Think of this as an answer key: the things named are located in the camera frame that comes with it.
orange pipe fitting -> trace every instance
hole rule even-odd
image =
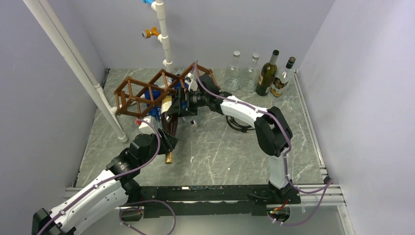
[[[150,38],[151,36],[155,35],[156,37],[160,35],[157,31],[157,27],[152,27],[150,30],[146,29],[142,32],[143,38]]]

bottle label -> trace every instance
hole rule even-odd
[[[274,88],[271,88],[271,94],[273,94],[273,96],[275,96],[275,97],[280,97],[280,96],[282,96],[282,92],[281,93],[279,93],[279,92],[277,92]]]
[[[161,101],[161,113],[166,112],[171,106],[171,96],[168,95]]]
[[[258,77],[258,84],[259,85],[261,85],[261,83],[262,83],[262,80],[264,79],[264,76],[262,75],[262,72],[259,74],[259,77]]]
[[[283,83],[279,78],[276,78],[275,80],[274,80],[274,86],[275,86],[275,88],[277,88],[277,89],[282,89],[282,88],[284,88],[285,86],[287,86],[287,84],[288,84],[288,82],[286,82],[286,83]]]

white pvc pipe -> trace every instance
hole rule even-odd
[[[173,72],[173,61],[171,60],[171,53],[170,53],[170,40],[167,34],[167,26],[166,26],[166,12],[164,9],[164,2],[163,0],[156,0],[156,3],[152,3],[155,5],[156,12],[157,12],[157,19],[159,19],[160,23],[160,31],[161,31],[161,43],[163,44],[164,54],[166,56],[165,62],[163,64],[166,66],[166,70],[168,72]]]
[[[76,48],[75,44],[73,43],[72,39],[68,35],[67,31],[65,30],[61,21],[59,20],[58,16],[55,14],[55,11],[53,11],[49,2],[47,0],[39,0],[39,3],[41,4],[46,14],[49,16],[52,23],[55,25],[55,28],[58,30],[59,34],[64,39],[65,43],[68,45],[69,49],[71,50],[72,54],[75,56],[78,63],[81,65],[84,72],[87,74],[88,79],[91,81],[92,85],[94,87],[100,86],[95,76],[91,72],[90,68],[88,67],[87,63],[85,62],[84,58],[82,57],[81,53],[78,51],[78,48]]]
[[[151,3],[151,9],[156,11],[156,2],[155,1]]]
[[[45,33],[52,40],[53,44],[56,46],[58,51],[61,53],[69,67],[75,73],[76,77],[84,86],[85,90],[88,92],[90,97],[93,99],[98,109],[100,109],[102,115],[109,122],[111,127],[114,129],[115,133],[118,135],[118,138],[122,142],[126,142],[127,136],[122,131],[116,120],[111,115],[109,109],[105,105],[104,101],[99,96],[98,92],[94,88],[93,84],[89,80],[87,74],[78,63],[78,60],[75,58],[75,55],[72,53],[66,41],[63,39],[62,35],[59,33],[58,29],[55,27],[55,24],[50,19],[49,15],[46,13],[45,9],[42,7],[39,1],[37,0],[23,0],[29,10],[32,12],[33,16],[39,22],[40,26],[43,28]]]

black cable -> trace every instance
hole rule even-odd
[[[252,193],[248,193],[247,196],[248,197],[255,197],[255,198],[258,198],[258,199],[270,199],[271,198],[271,196],[269,196],[269,197],[261,197],[261,196],[258,196],[258,195],[252,194]]]
[[[255,130],[255,128],[252,128],[249,125],[244,126],[237,123],[235,118],[231,116],[226,116],[226,122],[228,123],[229,127],[231,127],[235,131],[247,133],[248,131]]]

wine bottle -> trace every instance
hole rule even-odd
[[[277,77],[271,87],[271,94],[275,97],[282,96],[284,91],[287,89],[288,82],[293,79],[294,72],[291,69],[295,61],[296,59],[294,57],[290,57],[285,68],[278,71]]]
[[[166,96],[161,101],[161,126],[169,135],[175,136],[177,125],[179,123],[179,115],[173,114],[172,116],[167,116],[166,111],[170,108],[171,103],[172,97],[170,95]],[[166,154],[164,162],[166,164],[173,163],[173,152]]]
[[[258,83],[255,88],[256,93],[260,96],[266,96],[270,91],[271,85],[278,71],[278,68],[275,65],[278,55],[279,51],[274,50],[270,61],[262,66],[261,73],[258,77]]]

